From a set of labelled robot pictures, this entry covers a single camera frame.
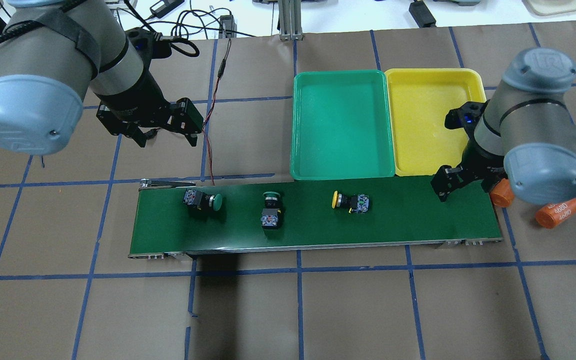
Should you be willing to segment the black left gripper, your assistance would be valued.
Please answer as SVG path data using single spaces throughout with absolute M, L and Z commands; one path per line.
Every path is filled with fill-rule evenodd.
M 112 111 L 107 105 L 100 104 L 96 117 L 110 134 L 128 136 L 140 148 L 147 144 L 147 136 L 142 128 L 182 134 L 190 146 L 196 147 L 198 134 L 204 126 L 204 117 L 188 97 L 174 103 L 165 101 L 149 109 L 141 106 L 126 111 Z

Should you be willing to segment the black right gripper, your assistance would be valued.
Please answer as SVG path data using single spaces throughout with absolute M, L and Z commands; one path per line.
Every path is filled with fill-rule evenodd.
M 458 189 L 482 180 L 481 187 L 489 193 L 507 173 L 503 167 L 503 156 L 484 150 L 474 142 L 468 142 L 462 152 L 461 162 L 452 167 L 440 166 L 430 180 L 430 186 L 438 199 L 444 203 L 448 196 Z

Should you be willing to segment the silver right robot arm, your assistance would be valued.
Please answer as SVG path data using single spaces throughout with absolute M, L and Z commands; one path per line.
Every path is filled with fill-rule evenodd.
M 480 181 L 489 193 L 507 179 L 522 201 L 546 205 L 576 198 L 576 124 L 564 95 L 576 62 L 555 48 L 519 52 L 493 97 L 451 109 L 445 127 L 468 137 L 460 163 L 442 165 L 430 180 L 441 202 Z

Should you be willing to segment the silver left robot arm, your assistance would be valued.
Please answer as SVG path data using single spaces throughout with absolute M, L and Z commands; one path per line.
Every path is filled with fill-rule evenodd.
M 160 130 L 197 145 L 204 119 L 183 97 L 170 102 L 149 70 L 173 51 L 198 57 L 185 38 L 124 30 L 102 0 L 12 0 L 0 34 L 0 148 L 50 155 L 70 142 L 87 91 L 112 136 L 139 147 Z

